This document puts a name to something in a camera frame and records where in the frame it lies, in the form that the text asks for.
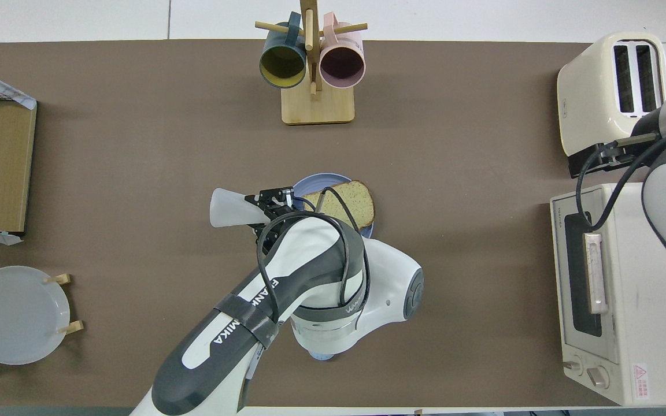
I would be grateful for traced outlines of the pink mug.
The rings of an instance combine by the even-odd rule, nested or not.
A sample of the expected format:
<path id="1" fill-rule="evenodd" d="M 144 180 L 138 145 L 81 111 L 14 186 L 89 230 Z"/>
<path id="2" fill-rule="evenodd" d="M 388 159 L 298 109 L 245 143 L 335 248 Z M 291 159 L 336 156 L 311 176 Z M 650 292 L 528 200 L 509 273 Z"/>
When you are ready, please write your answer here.
<path id="1" fill-rule="evenodd" d="M 360 32 L 337 34 L 336 29 L 348 27 L 340 22 L 335 13 L 323 16 L 323 38 L 318 68 L 326 84 L 335 88 L 354 87 L 362 81 L 367 70 Z"/>

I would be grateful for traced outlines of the wooden mug tree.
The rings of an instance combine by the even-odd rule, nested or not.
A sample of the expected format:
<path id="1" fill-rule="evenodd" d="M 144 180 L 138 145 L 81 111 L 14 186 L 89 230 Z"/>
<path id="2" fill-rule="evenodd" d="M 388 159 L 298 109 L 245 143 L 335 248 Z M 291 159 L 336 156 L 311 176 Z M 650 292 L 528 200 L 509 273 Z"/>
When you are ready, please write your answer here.
<path id="1" fill-rule="evenodd" d="M 298 85 L 278 88 L 281 99 L 281 120 L 286 125 L 344 124 L 354 120 L 354 87 L 335 88 L 326 84 L 318 68 L 323 38 L 324 16 L 318 16 L 317 0 L 299 0 L 301 29 L 305 35 L 306 74 Z M 280 24 L 256 22 L 256 27 L 267 31 L 287 32 Z M 366 23 L 350 24 L 335 30 L 337 34 L 368 29 Z"/>

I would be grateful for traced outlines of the teal mug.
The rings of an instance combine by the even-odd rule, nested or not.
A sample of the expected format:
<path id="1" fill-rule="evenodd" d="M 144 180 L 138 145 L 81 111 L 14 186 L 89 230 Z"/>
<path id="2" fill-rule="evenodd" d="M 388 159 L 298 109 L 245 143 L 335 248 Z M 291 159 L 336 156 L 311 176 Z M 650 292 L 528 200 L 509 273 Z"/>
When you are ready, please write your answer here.
<path id="1" fill-rule="evenodd" d="M 306 39 L 301 29 L 301 14 L 291 12 L 280 22 L 287 32 L 269 31 L 262 47 L 259 70 L 267 83 L 277 88 L 291 88 L 306 76 Z"/>

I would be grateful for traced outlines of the blue round plate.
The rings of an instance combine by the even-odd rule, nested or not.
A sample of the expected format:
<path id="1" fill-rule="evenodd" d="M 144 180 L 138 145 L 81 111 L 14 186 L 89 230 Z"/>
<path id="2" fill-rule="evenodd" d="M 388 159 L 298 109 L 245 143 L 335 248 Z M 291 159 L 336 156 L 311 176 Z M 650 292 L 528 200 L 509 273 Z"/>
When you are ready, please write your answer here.
<path id="1" fill-rule="evenodd" d="M 349 177 L 342 176 L 341 174 L 337 173 L 315 173 L 312 174 L 311 176 L 304 177 L 304 179 L 301 179 L 301 181 L 294 184 L 293 186 L 294 197 L 305 198 L 310 203 L 316 203 L 317 198 L 309 199 L 307 197 L 304 197 L 304 195 L 313 192 L 322 191 L 325 187 L 333 187 L 338 184 L 350 181 L 351 179 Z M 307 205 L 303 201 L 295 200 L 294 206 L 298 209 L 301 209 L 301 207 Z M 363 227 L 363 229 L 360 230 L 360 234 L 362 234 L 363 237 L 367 237 L 367 239 L 370 239 L 373 234 L 373 223 L 372 225 Z"/>

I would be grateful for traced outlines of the white bottle with navy cap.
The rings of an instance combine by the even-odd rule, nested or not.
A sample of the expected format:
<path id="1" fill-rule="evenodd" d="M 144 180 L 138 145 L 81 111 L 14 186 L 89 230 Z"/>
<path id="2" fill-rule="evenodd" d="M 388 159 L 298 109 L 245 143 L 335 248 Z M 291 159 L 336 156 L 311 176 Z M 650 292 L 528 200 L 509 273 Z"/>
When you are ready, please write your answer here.
<path id="1" fill-rule="evenodd" d="M 209 221 L 215 228 L 249 224 L 267 224 L 271 219 L 256 205 L 256 195 L 246 195 L 216 188 L 210 198 Z"/>

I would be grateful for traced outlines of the white toaster oven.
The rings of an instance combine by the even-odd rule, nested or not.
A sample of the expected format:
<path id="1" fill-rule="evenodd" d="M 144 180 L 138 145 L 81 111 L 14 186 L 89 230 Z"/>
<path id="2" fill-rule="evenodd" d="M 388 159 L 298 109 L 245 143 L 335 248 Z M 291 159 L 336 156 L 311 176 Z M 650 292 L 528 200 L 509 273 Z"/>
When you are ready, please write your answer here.
<path id="1" fill-rule="evenodd" d="M 622 406 L 666 406 L 666 248 L 627 184 L 590 231 L 574 193 L 550 200 L 564 374 Z"/>

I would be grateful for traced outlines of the bread slice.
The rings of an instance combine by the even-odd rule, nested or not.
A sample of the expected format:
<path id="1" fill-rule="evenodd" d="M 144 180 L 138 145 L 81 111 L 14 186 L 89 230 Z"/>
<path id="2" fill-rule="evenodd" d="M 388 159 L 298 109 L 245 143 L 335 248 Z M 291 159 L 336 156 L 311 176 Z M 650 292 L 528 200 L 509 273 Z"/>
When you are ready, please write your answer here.
<path id="1" fill-rule="evenodd" d="M 348 207 L 359 231 L 361 231 L 363 227 L 372 225 L 373 219 L 375 218 L 375 205 L 373 205 L 372 193 L 370 193 L 367 185 L 363 184 L 361 181 L 351 180 L 350 182 L 341 183 L 331 188 L 340 195 L 342 201 Z M 301 207 L 301 210 L 313 211 L 318 205 L 318 200 L 320 199 L 322 191 L 304 195 L 304 197 L 309 199 L 317 198 L 317 202 L 310 203 L 303 198 L 304 203 L 306 203 L 307 206 Z"/>

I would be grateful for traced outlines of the cream two-slot toaster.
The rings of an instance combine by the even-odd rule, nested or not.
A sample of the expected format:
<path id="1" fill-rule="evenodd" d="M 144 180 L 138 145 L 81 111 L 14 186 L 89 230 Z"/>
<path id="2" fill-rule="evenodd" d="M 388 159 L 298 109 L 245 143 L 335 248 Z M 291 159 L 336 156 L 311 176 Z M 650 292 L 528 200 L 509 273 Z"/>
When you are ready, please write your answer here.
<path id="1" fill-rule="evenodd" d="M 666 58 L 657 36 L 624 31 L 601 37 L 558 72 L 564 153 L 571 157 L 629 137 L 639 119 L 665 100 Z"/>

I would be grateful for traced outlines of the brown table mat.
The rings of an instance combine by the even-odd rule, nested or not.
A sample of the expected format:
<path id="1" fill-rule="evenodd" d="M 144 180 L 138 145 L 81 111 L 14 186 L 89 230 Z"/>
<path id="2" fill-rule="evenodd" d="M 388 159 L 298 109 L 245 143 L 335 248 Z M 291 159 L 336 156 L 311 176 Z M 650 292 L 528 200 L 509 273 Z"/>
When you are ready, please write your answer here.
<path id="1" fill-rule="evenodd" d="M 248 409 L 557 407 L 609 401 L 563 373 L 548 200 L 574 181 L 556 77 L 584 44 L 365 42 L 350 124 L 288 127 L 259 40 L 0 44 L 39 102 L 27 233 L 0 267 L 69 272 L 85 329 L 0 365 L 0 411 L 137 405 L 167 355 L 256 266 L 248 227 L 213 228 L 214 188 L 363 181 L 373 235 L 423 267 L 423 302 L 329 362 L 291 326 Z"/>

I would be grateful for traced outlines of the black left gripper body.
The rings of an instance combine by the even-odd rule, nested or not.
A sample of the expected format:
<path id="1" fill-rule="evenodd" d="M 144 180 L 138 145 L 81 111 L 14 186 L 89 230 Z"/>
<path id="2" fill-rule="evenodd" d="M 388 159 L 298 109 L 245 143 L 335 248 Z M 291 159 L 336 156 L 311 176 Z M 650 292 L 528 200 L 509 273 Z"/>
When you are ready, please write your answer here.
<path id="1" fill-rule="evenodd" d="M 270 218 L 270 220 L 274 220 L 277 217 L 289 213 L 298 213 L 298 212 L 299 210 L 296 210 L 296 208 L 270 208 L 269 210 L 265 211 L 265 214 Z M 256 243 L 259 242 L 259 237 L 261 235 L 262 229 L 264 229 L 266 225 L 267 223 L 256 223 Z M 276 240 L 278 239 L 281 232 L 285 229 L 285 227 L 286 225 L 283 222 L 273 226 L 272 229 L 270 229 L 269 232 L 267 233 L 262 248 L 272 248 L 273 245 L 276 243 Z"/>

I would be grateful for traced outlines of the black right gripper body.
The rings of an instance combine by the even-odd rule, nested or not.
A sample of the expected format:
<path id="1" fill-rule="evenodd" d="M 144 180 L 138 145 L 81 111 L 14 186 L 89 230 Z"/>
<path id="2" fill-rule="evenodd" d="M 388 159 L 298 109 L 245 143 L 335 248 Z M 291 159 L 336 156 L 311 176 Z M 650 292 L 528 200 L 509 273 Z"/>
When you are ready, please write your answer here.
<path id="1" fill-rule="evenodd" d="M 631 132 L 622 135 L 621 139 L 628 139 L 632 136 L 659 133 L 659 114 L 661 109 L 656 109 L 643 117 L 637 119 L 637 123 L 632 127 Z M 600 156 L 599 168 L 623 168 L 637 160 L 644 152 L 656 144 L 659 139 L 649 139 L 645 142 L 634 144 L 618 144 L 615 148 L 605 151 Z"/>

